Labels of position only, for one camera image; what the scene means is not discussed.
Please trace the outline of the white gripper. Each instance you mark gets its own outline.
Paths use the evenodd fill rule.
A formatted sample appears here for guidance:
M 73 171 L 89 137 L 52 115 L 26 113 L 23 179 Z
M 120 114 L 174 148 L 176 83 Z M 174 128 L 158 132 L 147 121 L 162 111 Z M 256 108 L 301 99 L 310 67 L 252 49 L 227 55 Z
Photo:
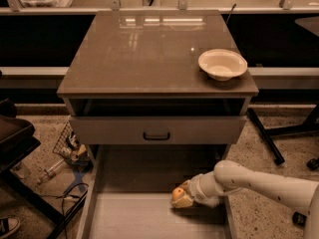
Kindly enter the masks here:
M 183 194 L 182 196 L 175 197 L 171 204 L 174 208 L 188 208 L 193 205 L 193 200 L 197 203 L 204 204 L 207 202 L 208 197 L 203 193 L 200 186 L 201 174 L 196 175 L 191 180 L 186 180 L 180 187 L 183 190 L 187 190 L 188 194 Z

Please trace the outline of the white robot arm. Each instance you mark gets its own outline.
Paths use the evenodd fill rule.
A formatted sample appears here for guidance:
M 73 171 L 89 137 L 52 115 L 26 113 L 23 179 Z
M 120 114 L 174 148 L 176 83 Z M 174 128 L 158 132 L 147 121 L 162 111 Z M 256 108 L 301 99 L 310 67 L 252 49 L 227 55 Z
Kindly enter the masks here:
M 231 160 L 218 162 L 213 171 L 198 174 L 172 191 L 171 205 L 193 203 L 215 207 L 219 197 L 249 189 L 305 215 L 304 239 L 319 239 L 319 182 L 259 172 Z

